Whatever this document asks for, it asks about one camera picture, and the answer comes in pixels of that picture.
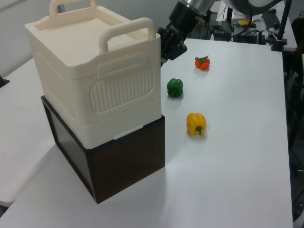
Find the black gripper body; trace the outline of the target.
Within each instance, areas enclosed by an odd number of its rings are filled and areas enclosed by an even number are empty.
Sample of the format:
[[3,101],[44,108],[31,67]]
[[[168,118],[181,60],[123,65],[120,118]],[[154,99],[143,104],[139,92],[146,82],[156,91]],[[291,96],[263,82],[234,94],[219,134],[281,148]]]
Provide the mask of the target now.
[[169,24],[163,29],[163,59],[174,60],[187,51],[184,44],[199,19],[209,20],[208,0],[180,0],[169,16]]

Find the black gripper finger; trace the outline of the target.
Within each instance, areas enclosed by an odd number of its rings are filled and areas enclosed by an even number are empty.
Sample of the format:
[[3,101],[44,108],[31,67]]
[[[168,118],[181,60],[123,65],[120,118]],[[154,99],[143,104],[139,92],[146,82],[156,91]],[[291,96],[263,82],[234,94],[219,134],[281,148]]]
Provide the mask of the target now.
[[157,33],[161,36],[161,49],[164,49],[170,38],[170,31],[168,29],[159,27]]
[[172,59],[172,47],[168,49],[161,50],[161,66],[166,63],[168,60]]

